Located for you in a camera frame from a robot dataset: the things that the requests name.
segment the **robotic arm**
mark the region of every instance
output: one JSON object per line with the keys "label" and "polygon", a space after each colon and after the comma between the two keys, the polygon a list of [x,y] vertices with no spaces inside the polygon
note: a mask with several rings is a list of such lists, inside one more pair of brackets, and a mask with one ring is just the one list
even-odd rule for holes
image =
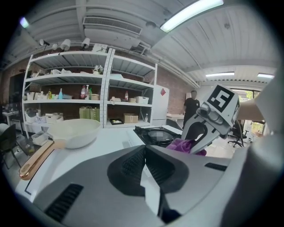
{"label": "robotic arm", "polygon": [[225,139],[237,118],[240,108],[239,96],[231,89],[216,84],[205,96],[204,102],[185,124],[181,138],[186,139],[193,125],[204,129],[204,134],[194,143],[191,153],[207,147],[218,136]]}

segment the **brick wall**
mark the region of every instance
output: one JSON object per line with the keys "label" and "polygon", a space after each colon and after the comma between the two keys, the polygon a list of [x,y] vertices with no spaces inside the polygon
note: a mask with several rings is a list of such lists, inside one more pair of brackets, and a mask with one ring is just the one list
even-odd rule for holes
{"label": "brick wall", "polygon": [[[75,51],[78,50],[79,47],[71,47],[70,50],[71,51]],[[44,53],[40,53],[37,54],[35,56],[41,56],[41,55],[45,55],[50,53],[51,51],[45,51]],[[122,55],[125,57],[129,57],[132,59],[136,59],[138,61],[144,62],[146,64],[152,65],[154,66],[153,63],[150,63],[148,61],[146,61],[145,59],[141,59],[137,56],[132,56],[128,53],[124,53],[124,52],[119,52],[116,51],[117,55]],[[9,98],[9,83],[10,83],[10,77],[17,75],[20,72],[20,70],[22,69],[26,69],[27,68],[27,64],[28,64],[28,59],[25,59],[19,63],[14,64],[12,67],[8,68],[6,71],[3,72],[2,74],[2,79],[1,79],[1,83],[0,83],[0,91],[2,94],[2,97],[0,96],[0,99],[4,102],[8,101]],[[32,64],[30,67],[30,70],[32,71],[37,71],[38,69],[40,69],[40,67],[36,64]],[[86,71],[86,72],[91,72],[90,69],[80,69],[80,68],[68,68],[68,70],[72,71],[72,72],[80,72],[80,71]],[[135,80],[141,80],[141,78],[139,77],[135,77],[135,76],[131,76],[129,74],[123,74],[124,78],[129,78],[129,79],[135,79]],[[157,84],[163,87],[167,87],[170,90],[170,99],[169,99],[169,113],[171,114],[181,114],[182,113],[182,109],[183,109],[183,104],[185,101],[185,95],[187,92],[190,92],[193,88],[190,85],[187,85],[184,81],[182,81],[180,78],[176,77],[175,75],[173,75],[172,73],[170,73],[169,71],[165,70],[162,67],[158,67],[158,74],[157,74]],[[70,85],[60,85],[60,86],[52,86],[52,93],[53,94],[58,94],[60,91],[60,88],[63,89],[63,93],[65,94],[70,94],[70,95],[74,95],[74,98],[77,97],[80,93],[80,88],[81,85],[74,85],[74,86],[70,86]],[[92,86],[93,89],[93,93],[95,93],[96,86]],[[43,91],[46,92],[48,91],[49,88],[43,88]],[[31,87],[31,90],[33,91],[37,91],[37,87]],[[134,96],[138,96],[140,95],[140,93],[137,93],[135,91],[131,91],[128,90],[129,92],[129,97],[134,97]],[[123,98],[125,94],[125,90],[124,89],[117,89],[117,88],[110,88],[110,95],[109,98],[111,98],[112,96],[115,97],[119,97],[119,98]]]}

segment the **cardboard box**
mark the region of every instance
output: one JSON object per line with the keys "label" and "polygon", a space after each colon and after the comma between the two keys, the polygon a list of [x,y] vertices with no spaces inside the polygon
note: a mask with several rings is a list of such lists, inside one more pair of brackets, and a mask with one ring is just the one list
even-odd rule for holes
{"label": "cardboard box", "polygon": [[133,113],[124,113],[124,123],[138,123],[138,115]]}

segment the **white table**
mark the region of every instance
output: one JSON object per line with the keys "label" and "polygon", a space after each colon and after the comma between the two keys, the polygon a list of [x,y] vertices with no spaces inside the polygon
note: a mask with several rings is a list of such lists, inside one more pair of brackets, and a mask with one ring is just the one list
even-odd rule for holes
{"label": "white table", "polygon": [[126,134],[127,130],[131,130],[131,128],[100,129],[95,141],[83,148],[54,150],[41,165],[30,183],[28,180],[20,180],[16,192],[32,202],[45,186],[77,164],[130,147]]}
{"label": "white table", "polygon": [[11,111],[9,113],[7,112],[2,112],[3,116],[5,116],[7,118],[7,124],[8,126],[11,126],[11,123],[10,123],[10,116],[12,115],[17,115],[19,112],[18,111]]}
{"label": "white table", "polygon": [[183,121],[185,116],[183,114],[167,114],[167,119],[176,121],[180,127],[183,127]]}

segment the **air vent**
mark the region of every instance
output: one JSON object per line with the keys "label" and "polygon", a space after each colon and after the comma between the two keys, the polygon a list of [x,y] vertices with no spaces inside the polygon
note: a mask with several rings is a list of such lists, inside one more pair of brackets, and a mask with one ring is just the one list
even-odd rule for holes
{"label": "air vent", "polygon": [[85,17],[83,21],[83,25],[100,25],[100,26],[107,26],[107,27],[114,27],[118,29],[123,29],[125,31],[129,31],[132,33],[135,33],[137,35],[140,35],[142,28],[121,21],[121,20],[115,20],[111,18],[105,18],[105,17]]}
{"label": "air vent", "polygon": [[61,222],[68,213],[78,195],[81,193],[83,186],[70,184],[46,209],[45,213],[54,220]]}

